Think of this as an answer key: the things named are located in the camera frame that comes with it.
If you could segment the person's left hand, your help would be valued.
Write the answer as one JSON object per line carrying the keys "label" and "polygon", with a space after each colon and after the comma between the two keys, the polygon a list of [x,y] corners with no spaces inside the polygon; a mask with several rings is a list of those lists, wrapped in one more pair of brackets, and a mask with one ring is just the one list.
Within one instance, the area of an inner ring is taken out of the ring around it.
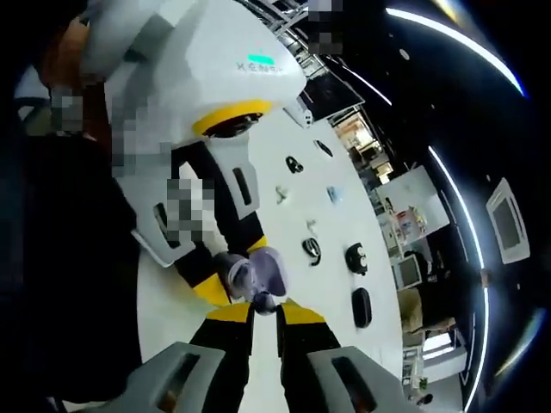
{"label": "person's left hand", "polygon": [[61,28],[36,65],[41,83],[49,90],[68,96],[102,96],[104,85],[81,72],[89,27],[80,17]]}

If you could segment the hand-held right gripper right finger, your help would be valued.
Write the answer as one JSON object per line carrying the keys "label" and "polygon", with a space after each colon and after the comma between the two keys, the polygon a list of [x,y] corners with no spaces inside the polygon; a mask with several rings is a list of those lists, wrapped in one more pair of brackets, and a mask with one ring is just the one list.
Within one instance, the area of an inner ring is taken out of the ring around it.
{"label": "hand-held right gripper right finger", "polygon": [[294,302],[276,308],[281,382],[291,412],[402,412],[398,378],[354,346],[343,347],[325,319]]}

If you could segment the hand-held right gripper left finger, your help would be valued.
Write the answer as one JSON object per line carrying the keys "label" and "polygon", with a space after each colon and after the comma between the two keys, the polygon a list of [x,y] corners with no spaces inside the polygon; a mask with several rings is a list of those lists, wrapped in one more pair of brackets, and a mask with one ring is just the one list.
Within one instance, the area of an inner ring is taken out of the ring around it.
{"label": "hand-held right gripper left finger", "polygon": [[249,303],[207,314],[191,342],[175,342],[134,371],[125,412],[236,412],[249,378],[254,310]]}

